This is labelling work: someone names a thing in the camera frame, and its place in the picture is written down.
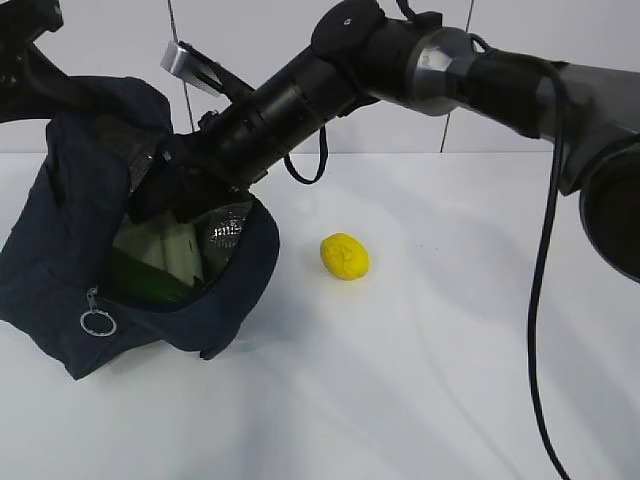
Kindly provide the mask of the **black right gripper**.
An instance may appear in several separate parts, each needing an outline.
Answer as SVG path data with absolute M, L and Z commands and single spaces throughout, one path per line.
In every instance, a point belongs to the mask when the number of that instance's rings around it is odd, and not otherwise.
M 308 178 L 296 170 L 290 154 L 314 133 L 320 136 L 319 162 Z M 209 129 L 173 136 L 165 151 L 171 162 L 155 160 L 131 195 L 133 223 L 166 211 L 178 223 L 194 221 L 235 198 L 234 188 L 220 179 L 245 187 L 279 160 L 296 181 L 313 185 L 325 173 L 325 87 L 264 84 L 225 110 Z

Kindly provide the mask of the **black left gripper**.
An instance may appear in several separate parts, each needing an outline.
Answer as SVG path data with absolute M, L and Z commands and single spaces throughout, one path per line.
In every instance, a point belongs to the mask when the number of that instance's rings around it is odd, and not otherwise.
M 80 77 L 70 77 L 37 47 L 64 25 L 57 1 L 1 4 L 1 121 L 52 119 L 63 112 L 129 121 L 124 103 Z

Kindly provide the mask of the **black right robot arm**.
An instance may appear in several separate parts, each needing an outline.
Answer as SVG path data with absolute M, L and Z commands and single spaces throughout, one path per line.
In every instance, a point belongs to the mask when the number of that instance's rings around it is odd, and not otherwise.
M 309 45 L 258 88 L 179 42 L 174 76 L 229 98 L 198 129 L 159 142 L 129 214 L 181 220 L 229 202 L 338 117 L 388 102 L 427 116 L 457 108 L 554 147 L 552 188 L 578 194 L 583 229 L 622 275 L 639 276 L 639 76 L 489 46 L 437 12 L 388 18 L 374 1 L 343 1 Z

